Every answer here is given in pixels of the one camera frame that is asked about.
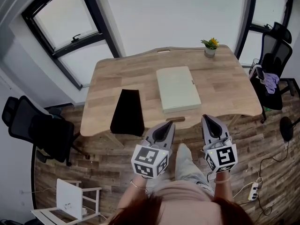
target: red hair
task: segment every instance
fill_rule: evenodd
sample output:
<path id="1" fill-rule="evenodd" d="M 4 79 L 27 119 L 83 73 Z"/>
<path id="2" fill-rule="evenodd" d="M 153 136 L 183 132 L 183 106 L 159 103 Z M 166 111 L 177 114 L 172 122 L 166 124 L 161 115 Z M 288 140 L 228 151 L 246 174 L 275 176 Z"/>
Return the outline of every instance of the red hair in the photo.
<path id="1" fill-rule="evenodd" d="M 158 225 L 159 211 L 163 198 L 151 194 L 134 200 L 118 213 L 108 225 Z M 236 203 L 215 198 L 213 203 L 221 207 L 223 225 L 253 225 L 249 215 Z"/>

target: chair seat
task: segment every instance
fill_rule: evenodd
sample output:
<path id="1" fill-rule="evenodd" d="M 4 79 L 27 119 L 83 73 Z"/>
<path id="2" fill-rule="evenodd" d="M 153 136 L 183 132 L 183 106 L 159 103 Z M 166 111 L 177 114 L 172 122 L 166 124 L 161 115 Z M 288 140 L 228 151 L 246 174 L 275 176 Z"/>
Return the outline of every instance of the chair seat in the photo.
<path id="1" fill-rule="evenodd" d="M 74 124 L 53 118 L 44 124 L 43 132 L 35 139 L 35 145 L 59 162 L 64 162 L 73 143 Z"/>
<path id="2" fill-rule="evenodd" d="M 280 94 L 279 86 L 275 89 L 274 94 L 269 94 L 264 84 L 261 84 L 258 78 L 254 78 L 251 80 L 253 88 L 258 96 L 258 99 L 261 105 L 273 109 L 273 110 L 281 110 L 282 109 L 282 98 Z"/>

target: mesh backrest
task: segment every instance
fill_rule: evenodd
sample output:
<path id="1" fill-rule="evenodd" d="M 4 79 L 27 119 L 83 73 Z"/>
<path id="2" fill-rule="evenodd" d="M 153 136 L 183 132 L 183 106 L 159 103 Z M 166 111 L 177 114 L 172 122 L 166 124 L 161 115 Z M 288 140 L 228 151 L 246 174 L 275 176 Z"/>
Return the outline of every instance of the mesh backrest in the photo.
<path id="1" fill-rule="evenodd" d="M 6 126 L 9 127 L 9 125 L 11 124 L 11 122 L 13 121 L 13 117 L 15 115 L 15 109 L 17 106 L 19 99 L 15 98 L 15 97 L 9 97 L 3 112 L 2 112 L 2 120 L 5 123 Z"/>
<path id="2" fill-rule="evenodd" d="M 273 37 L 269 32 L 262 36 L 262 56 L 260 64 L 265 73 L 281 76 L 287 61 L 292 54 L 292 48 L 283 40 Z"/>
<path id="3" fill-rule="evenodd" d="M 51 119 L 51 115 L 42 113 L 27 97 L 22 96 L 8 131 L 12 137 L 33 143 L 34 136 L 43 129 L 45 122 Z"/>
<path id="4" fill-rule="evenodd" d="M 286 27 L 284 27 L 283 25 L 277 22 L 274 22 L 274 26 L 270 31 L 270 33 L 276 38 L 282 39 L 289 44 L 292 42 L 292 35 L 290 31 Z"/>

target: table leg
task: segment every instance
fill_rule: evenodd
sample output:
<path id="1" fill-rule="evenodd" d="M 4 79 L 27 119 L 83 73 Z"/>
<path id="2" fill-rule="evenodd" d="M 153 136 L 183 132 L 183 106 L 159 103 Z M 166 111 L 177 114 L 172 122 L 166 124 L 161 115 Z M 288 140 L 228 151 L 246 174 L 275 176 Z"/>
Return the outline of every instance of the table leg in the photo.
<path id="1" fill-rule="evenodd" d="M 124 148 L 124 145 L 115 137 L 114 134 L 112 134 L 110 131 L 105 132 L 105 135 L 112 140 L 116 145 L 118 145 L 120 148 Z"/>
<path id="2" fill-rule="evenodd" d="M 239 114 L 235 115 L 227 127 L 229 128 L 229 127 L 233 126 L 237 122 L 237 120 L 239 120 L 240 117 L 241 117 L 241 115 L 239 115 Z"/>

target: flower pot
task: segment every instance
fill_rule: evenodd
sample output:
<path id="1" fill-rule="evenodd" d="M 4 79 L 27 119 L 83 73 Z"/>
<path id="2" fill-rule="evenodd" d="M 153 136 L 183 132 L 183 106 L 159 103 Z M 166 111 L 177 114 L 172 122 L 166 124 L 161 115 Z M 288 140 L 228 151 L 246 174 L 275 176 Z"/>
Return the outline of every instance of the flower pot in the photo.
<path id="1" fill-rule="evenodd" d="M 215 56 L 216 49 L 209 49 L 205 47 L 204 55 L 208 58 L 213 58 Z"/>

